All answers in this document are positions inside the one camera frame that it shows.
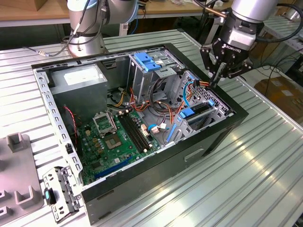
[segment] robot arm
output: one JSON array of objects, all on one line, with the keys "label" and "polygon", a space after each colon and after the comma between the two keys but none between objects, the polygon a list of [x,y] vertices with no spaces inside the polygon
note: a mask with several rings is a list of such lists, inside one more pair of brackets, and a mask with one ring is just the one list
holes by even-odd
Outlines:
[{"label": "robot arm", "polygon": [[106,52],[101,27],[131,22],[138,12],[137,0],[68,0],[67,6],[75,33],[69,50],[76,57]]},{"label": "robot arm", "polygon": [[[258,24],[273,13],[277,3],[278,0],[235,0],[233,2],[232,11],[223,16],[226,19],[218,39],[211,45],[202,46],[200,50],[205,68],[212,76],[210,87],[215,87],[221,78],[231,79],[253,69],[253,64],[249,60],[249,52],[254,42],[282,42],[295,35],[293,33],[279,40],[265,40],[257,37]],[[289,4],[278,5],[295,8]],[[303,21],[301,20],[296,33],[301,30],[302,26]],[[211,50],[214,52],[214,63],[210,58]]]}]

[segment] open computer tower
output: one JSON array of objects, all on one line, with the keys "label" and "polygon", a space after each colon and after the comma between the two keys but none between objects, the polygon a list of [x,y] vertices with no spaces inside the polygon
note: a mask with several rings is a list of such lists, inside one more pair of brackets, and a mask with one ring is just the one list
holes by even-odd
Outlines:
[{"label": "open computer tower", "polygon": [[32,66],[67,165],[45,173],[57,223],[90,224],[210,154],[248,115],[172,44]]}]

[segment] table leg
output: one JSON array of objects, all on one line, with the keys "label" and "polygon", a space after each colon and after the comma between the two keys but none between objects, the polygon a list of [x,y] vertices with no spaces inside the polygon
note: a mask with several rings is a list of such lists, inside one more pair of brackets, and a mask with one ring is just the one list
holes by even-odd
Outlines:
[{"label": "table leg", "polygon": [[127,35],[128,23],[120,24],[119,36]]},{"label": "table leg", "polygon": [[210,29],[210,32],[208,34],[208,37],[205,41],[205,44],[211,44],[212,43],[212,40],[214,38],[214,35],[216,34],[217,30],[219,28],[219,25],[215,25],[213,24],[212,28]]}]

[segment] metal case frame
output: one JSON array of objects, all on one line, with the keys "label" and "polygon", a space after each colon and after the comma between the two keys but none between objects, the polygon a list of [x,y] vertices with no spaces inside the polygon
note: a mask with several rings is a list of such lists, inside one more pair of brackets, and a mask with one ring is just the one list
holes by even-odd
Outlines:
[{"label": "metal case frame", "polygon": [[[143,48],[137,48],[135,50],[119,51],[115,53],[106,54],[111,56],[116,53],[129,52],[153,49],[153,48],[165,48],[170,51],[178,61],[182,62],[191,72],[197,75],[200,79],[208,81],[209,78],[182,52],[180,52],[172,44],[162,44],[156,46],[147,46]],[[51,67],[65,68],[72,65],[79,65],[82,63],[94,63],[99,61],[98,58],[102,55],[93,55],[89,57],[81,57],[76,59],[55,61],[51,63],[43,63],[33,65],[33,70],[39,75],[39,73],[48,70]],[[47,96],[47,90],[43,90],[43,86],[39,83],[39,78],[36,78],[42,92],[44,102]],[[219,96],[236,114],[228,117],[224,121],[218,122],[212,127],[208,127],[200,133],[187,138],[186,141],[180,141],[175,145],[167,146],[165,152],[159,152],[156,155],[146,158],[144,161],[131,166],[123,171],[120,171],[106,180],[93,183],[89,188],[81,191],[81,195],[86,206],[89,221],[94,224],[98,220],[102,219],[111,212],[133,201],[146,191],[150,190],[154,186],[162,183],[166,179],[173,177],[177,173],[187,168],[198,159],[212,152],[223,139],[240,123],[245,119],[248,113],[237,104],[231,97],[229,97],[218,86],[212,89],[212,92]],[[49,112],[49,105],[45,102],[45,106]],[[60,124],[62,121],[59,113],[54,113],[50,119],[53,125]],[[67,138],[60,141],[62,145],[70,142]],[[71,166],[71,170],[75,175],[81,171],[81,163],[78,160],[73,160],[76,157],[75,152],[71,154],[64,154],[64,157],[70,162],[75,163]]]}]

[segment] metal slotted table surface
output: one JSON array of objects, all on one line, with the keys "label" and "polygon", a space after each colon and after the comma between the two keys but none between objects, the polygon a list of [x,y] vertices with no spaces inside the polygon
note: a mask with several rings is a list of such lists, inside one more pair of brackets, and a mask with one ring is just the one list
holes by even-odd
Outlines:
[{"label": "metal slotted table surface", "polygon": [[[276,38],[283,38],[293,33],[299,24],[300,22],[292,22],[283,16],[274,16],[264,21],[263,29]],[[301,50],[303,49],[303,42],[299,39],[300,34],[303,34],[303,30],[284,42],[296,51]]]},{"label": "metal slotted table surface", "polygon": [[[177,30],[105,39],[110,51],[167,42],[203,67],[199,44]],[[56,52],[61,47],[39,49]],[[19,131],[30,136],[42,191],[42,175],[66,162],[30,65],[67,58],[67,51],[52,59],[23,49],[0,52],[0,135]],[[215,152],[95,226],[291,226],[297,220],[303,212],[302,128],[241,79],[220,86],[249,112],[242,125]],[[8,226],[45,223],[55,225],[46,203]],[[59,224],[88,225],[84,207]]]}]

